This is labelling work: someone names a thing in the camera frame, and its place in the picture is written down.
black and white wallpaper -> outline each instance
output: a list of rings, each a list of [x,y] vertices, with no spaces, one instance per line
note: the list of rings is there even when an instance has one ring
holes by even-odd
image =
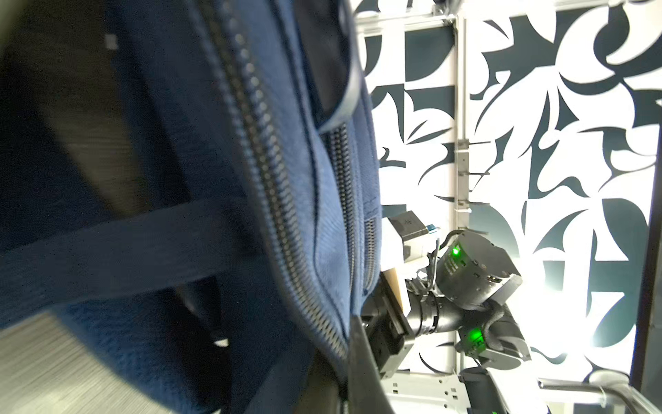
[[[385,1],[358,3],[370,13]],[[661,34],[662,0],[467,23],[471,227],[525,278],[509,305],[539,377],[630,370]],[[394,26],[361,46],[385,215],[410,209],[443,232],[454,194],[452,29]]]

backpack strap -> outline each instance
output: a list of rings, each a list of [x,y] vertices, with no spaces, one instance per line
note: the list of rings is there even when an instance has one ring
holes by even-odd
[[[53,305],[211,276],[257,253],[242,201],[201,200],[56,235],[0,254],[0,329]]]

zipper teeth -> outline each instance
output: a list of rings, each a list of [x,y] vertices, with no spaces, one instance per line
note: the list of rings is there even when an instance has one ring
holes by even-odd
[[[352,159],[350,157],[350,140],[347,135],[347,124],[329,132],[329,155],[333,165],[340,205],[342,207],[342,218],[345,222],[347,234],[347,251],[350,261],[350,289],[354,286],[355,271],[355,227],[354,227],[354,189],[352,186]]]
[[[249,176],[255,185],[263,187],[267,198],[267,205],[262,203],[262,208],[266,210],[266,217],[273,221],[275,234],[272,236],[283,255],[283,263],[279,265],[281,273],[291,283],[305,318],[319,330],[330,345],[331,351],[341,361],[345,361],[347,348],[343,336],[310,294],[310,272],[304,259],[303,242],[279,137],[271,122],[269,107],[260,87],[261,82],[255,74],[255,65],[252,63],[246,40],[238,33],[238,22],[232,16],[232,5],[227,1],[223,2],[218,14],[225,31],[217,23],[216,11],[209,1],[198,0],[198,5],[239,109],[239,113],[231,114],[233,122],[242,125],[246,131],[248,142],[241,134],[239,141],[242,148],[248,150],[249,158],[253,158],[249,162],[253,161],[259,170],[258,179],[254,174]],[[228,38],[234,41],[234,48],[238,49],[238,52],[233,51]],[[262,142],[263,136],[266,137],[265,142]]]
[[[375,251],[377,250],[375,245],[375,220],[377,219],[372,218],[365,222],[365,271],[367,274],[363,283],[364,289],[368,289],[372,285],[375,277]]]

backpack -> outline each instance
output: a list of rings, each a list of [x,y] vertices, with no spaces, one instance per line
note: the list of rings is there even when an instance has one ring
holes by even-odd
[[[109,0],[106,20],[152,210],[113,217],[9,68],[0,328],[53,310],[183,413],[388,412],[359,318],[381,205],[349,5]]]

